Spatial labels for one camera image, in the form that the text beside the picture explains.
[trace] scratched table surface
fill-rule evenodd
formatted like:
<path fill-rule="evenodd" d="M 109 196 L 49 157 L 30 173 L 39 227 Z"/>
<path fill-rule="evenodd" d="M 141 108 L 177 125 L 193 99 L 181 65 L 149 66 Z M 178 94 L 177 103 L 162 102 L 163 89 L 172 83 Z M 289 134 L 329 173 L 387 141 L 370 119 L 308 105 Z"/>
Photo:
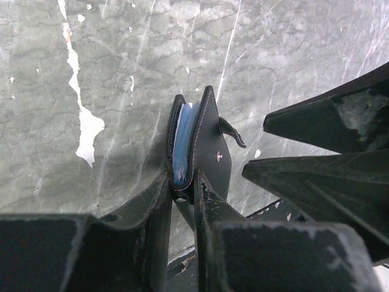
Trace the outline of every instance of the scratched table surface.
<path fill-rule="evenodd" d="M 271 111 L 388 61 L 385 0 L 0 1 L 0 212 L 104 215 L 164 167 L 176 94 L 215 89 L 247 149 L 229 203 L 275 196 L 241 176 L 254 157 L 328 151 L 263 133 Z M 193 245 L 174 207 L 170 256 Z"/>

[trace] card holder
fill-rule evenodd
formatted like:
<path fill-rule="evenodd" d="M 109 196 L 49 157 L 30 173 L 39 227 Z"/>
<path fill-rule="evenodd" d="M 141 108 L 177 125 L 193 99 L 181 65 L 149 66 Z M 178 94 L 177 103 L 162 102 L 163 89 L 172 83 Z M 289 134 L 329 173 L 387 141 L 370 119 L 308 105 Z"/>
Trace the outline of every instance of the card holder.
<path fill-rule="evenodd" d="M 176 141 L 176 137 L 180 137 L 176 131 L 181 122 L 179 116 L 182 106 L 186 104 L 181 94 L 175 97 L 167 128 L 167 167 L 173 199 L 178 203 L 193 204 L 195 170 L 202 170 L 215 192 L 226 199 L 232 163 L 223 134 L 233 137 L 242 148 L 246 148 L 246 145 L 237 130 L 225 119 L 219 117 L 212 86 L 205 88 L 198 111 L 194 116 L 193 126 L 190 128 L 188 141 L 186 141 L 188 148 L 186 151 L 187 168 L 183 173 L 184 181 L 179 184 L 174 181 L 173 150 L 175 145 L 182 142 Z"/>

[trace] marble-patterned surface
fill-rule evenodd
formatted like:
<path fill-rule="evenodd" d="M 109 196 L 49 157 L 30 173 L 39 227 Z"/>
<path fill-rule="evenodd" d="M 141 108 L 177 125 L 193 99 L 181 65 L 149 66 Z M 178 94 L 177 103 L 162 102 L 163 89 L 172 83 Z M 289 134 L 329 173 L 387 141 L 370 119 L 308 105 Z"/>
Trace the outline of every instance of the marble-patterned surface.
<path fill-rule="evenodd" d="M 386 63 L 388 26 L 385 0 L 2 0 L 0 212 L 115 209 L 162 169 L 174 96 L 199 100 L 213 85 L 248 145 L 226 138 L 229 203 L 248 215 L 275 199 L 241 177 L 255 153 L 329 153 L 263 133 L 266 113 Z M 64 37 L 78 54 L 82 106 L 105 124 L 93 168 L 75 154 L 80 104 Z M 192 244 L 174 208 L 171 256 Z"/>

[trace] black wallet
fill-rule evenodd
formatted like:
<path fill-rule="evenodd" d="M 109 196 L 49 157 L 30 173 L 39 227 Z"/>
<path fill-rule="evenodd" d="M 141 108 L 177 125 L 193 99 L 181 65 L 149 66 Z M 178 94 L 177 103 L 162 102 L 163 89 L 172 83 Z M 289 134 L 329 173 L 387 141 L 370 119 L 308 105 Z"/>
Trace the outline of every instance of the black wallet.
<path fill-rule="evenodd" d="M 188 168 L 185 173 L 185 182 L 177 185 L 173 181 L 173 147 L 178 125 L 179 113 L 186 101 L 179 94 L 174 99 L 167 128 L 167 167 L 172 197 L 177 207 L 182 211 L 185 219 L 191 225 L 193 222 L 190 206 L 193 206 L 193 175 L 202 170 L 209 180 L 213 190 L 223 199 L 227 198 L 231 177 L 231 156 L 224 140 L 227 134 L 236 140 L 236 143 L 246 148 L 241 135 L 225 119 L 219 117 L 215 95 L 212 86 L 205 88 L 198 112 L 194 118 L 188 146 Z"/>

